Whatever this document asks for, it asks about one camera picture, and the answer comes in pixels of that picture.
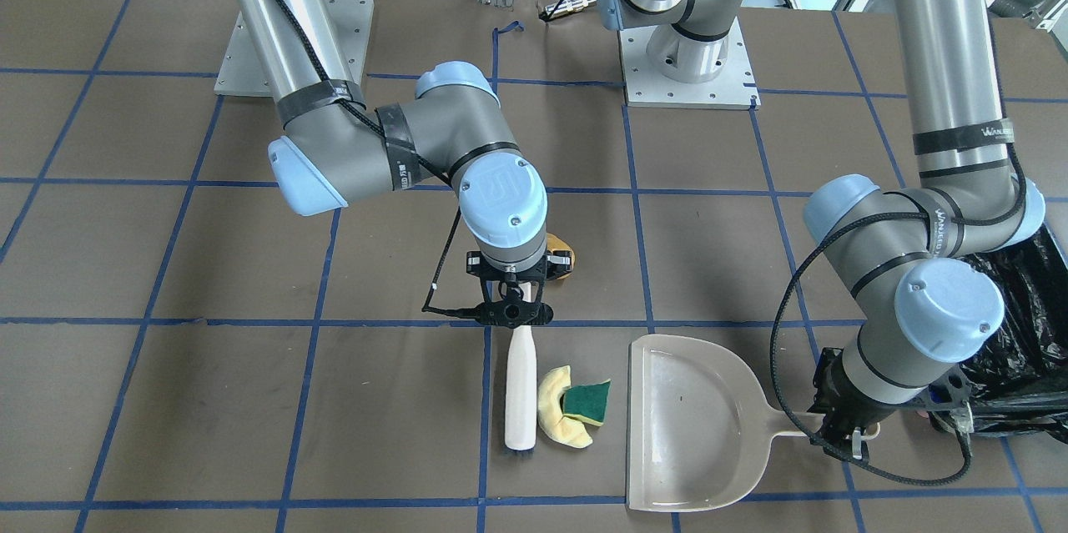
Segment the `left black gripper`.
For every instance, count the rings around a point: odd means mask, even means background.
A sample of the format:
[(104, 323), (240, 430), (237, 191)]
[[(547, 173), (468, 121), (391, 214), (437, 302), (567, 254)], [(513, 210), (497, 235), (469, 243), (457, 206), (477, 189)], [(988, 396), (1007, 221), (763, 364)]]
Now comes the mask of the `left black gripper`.
[(814, 411), (824, 416), (814, 445), (824, 454), (869, 460), (866, 440), (874, 438), (881, 420), (900, 410), (927, 412), (951, 433), (973, 433), (972, 385), (958, 365), (908, 399), (886, 403), (870, 399), (848, 380), (842, 354), (842, 348), (824, 347), (814, 374)]

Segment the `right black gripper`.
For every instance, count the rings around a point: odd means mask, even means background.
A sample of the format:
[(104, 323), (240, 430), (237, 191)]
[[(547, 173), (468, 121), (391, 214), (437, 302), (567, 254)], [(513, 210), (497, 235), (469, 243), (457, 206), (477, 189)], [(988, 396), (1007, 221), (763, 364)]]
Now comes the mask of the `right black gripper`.
[(534, 266), (523, 271), (511, 267), (496, 269), (480, 252), (466, 255), (466, 272), (475, 275), (484, 284), (494, 283), (499, 299), (483, 289), (483, 302), (465, 309), (464, 317), (483, 325), (500, 325), (515, 329), (519, 325), (545, 325), (553, 320), (551, 305), (545, 304), (544, 285), (557, 277), (557, 255), (546, 252)]

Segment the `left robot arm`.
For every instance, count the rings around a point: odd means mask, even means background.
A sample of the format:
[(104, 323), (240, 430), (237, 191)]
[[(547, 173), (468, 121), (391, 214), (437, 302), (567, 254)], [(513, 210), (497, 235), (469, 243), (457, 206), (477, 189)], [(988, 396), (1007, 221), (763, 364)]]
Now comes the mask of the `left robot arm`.
[(883, 191), (851, 174), (804, 209), (813, 256), (824, 255), (866, 317), (846, 348), (821, 355), (813, 409), (823, 425), (804, 434), (855, 465), (863, 430), (1003, 323), (998, 286), (962, 256), (1026, 240), (1045, 222), (1045, 195), (1015, 152), (985, 0), (893, 1), (918, 188)]

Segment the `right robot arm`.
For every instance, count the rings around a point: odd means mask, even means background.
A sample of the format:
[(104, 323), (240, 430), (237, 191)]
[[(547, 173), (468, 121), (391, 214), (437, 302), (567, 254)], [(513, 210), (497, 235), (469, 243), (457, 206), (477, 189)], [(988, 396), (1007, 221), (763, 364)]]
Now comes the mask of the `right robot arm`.
[(327, 0), (238, 4), (284, 130), (267, 154), (290, 209), (343, 209), (435, 177), (457, 198), (455, 223), (477, 242), (466, 271), (483, 300), (424, 311), (511, 329), (550, 323), (545, 283), (569, 275), (572, 256), (548, 248), (548, 192), (484, 74), (442, 63), (417, 79), (412, 101), (370, 110)]

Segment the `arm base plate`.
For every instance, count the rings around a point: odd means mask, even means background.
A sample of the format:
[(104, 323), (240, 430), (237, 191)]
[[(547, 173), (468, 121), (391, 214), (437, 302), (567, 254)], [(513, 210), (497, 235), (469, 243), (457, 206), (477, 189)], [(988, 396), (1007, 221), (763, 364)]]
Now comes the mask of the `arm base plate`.
[[(360, 83), (370, 50), (373, 0), (325, 0), (325, 12), (332, 23), (333, 38), (346, 66), (335, 68), (335, 62), (323, 57), (323, 66), (335, 79)], [(221, 96), (244, 96), (278, 99), (296, 91), (299, 83), (316, 83), (320, 77), (310, 64), (304, 46), (299, 43), (289, 23), (278, 25), (279, 35), (272, 35), (268, 61), (260, 56), (260, 43), (254, 40), (244, 13), (238, 13), (230, 33), (224, 58), (214, 84), (214, 92)]]
[(685, 38), (672, 25), (618, 32), (627, 103), (646, 108), (759, 108), (743, 31), (725, 38)]

